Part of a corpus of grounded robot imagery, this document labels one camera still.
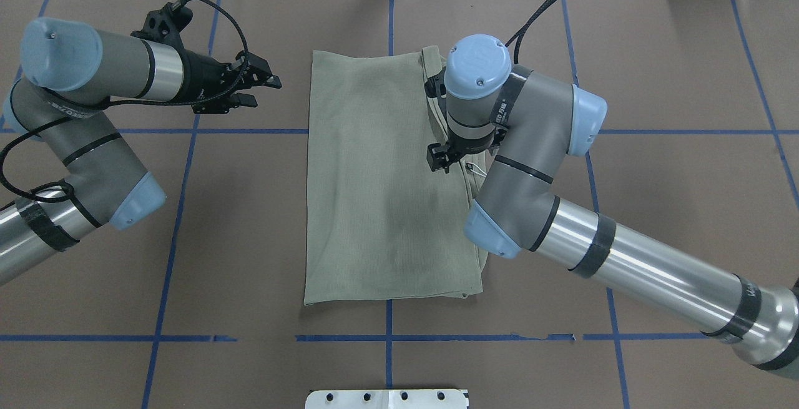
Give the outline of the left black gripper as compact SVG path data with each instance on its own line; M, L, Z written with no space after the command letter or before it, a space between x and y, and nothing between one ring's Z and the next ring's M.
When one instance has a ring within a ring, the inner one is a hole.
M237 54L231 70L230 64L187 50L180 33L191 20L190 9L175 9L169 2L149 12L142 28L132 32L131 36L142 40L149 55L149 74L138 99L191 106L197 115L225 115L231 109L258 107L255 96L234 89L282 89L280 77L257 54ZM242 76L230 90L241 69Z

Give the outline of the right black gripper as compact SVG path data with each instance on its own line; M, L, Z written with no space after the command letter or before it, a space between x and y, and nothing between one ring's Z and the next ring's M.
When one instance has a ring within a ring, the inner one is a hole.
M434 114L441 116L442 132L447 137L442 144L434 142L427 146L427 162L431 172L443 170L443 173L448 174L452 160L460 160L467 155L476 155L486 150L494 155L494 151L499 148L500 142L507 133L505 129L497 128L492 124L469 127L460 124L455 119L449 119L447 90L442 74L435 74L431 78L427 78L424 91L429 99L436 102L438 109L434 111Z

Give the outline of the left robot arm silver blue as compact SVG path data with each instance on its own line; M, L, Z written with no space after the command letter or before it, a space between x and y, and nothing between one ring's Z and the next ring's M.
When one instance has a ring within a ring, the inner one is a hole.
M254 87L280 89L266 59L242 50L230 62L187 49L182 31L199 1L177 0L147 14L130 34L84 22L40 17L26 25L22 76L3 102L17 138L2 161L29 139L45 142L68 175L25 190L2 176L15 199L2 208L1 280L9 283L97 228L125 230L163 206L166 194L105 114L114 106L189 106L196 115L256 107Z

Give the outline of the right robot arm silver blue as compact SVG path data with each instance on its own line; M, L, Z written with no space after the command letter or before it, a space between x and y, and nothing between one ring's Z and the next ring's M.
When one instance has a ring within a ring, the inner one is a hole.
M460 39L426 91L447 127L447 140L428 147L431 170L493 154L463 228L472 244L552 259L688 321L759 370L797 379L795 287L759 286L553 192L564 159L588 153L599 135L605 99L515 64L490 34Z

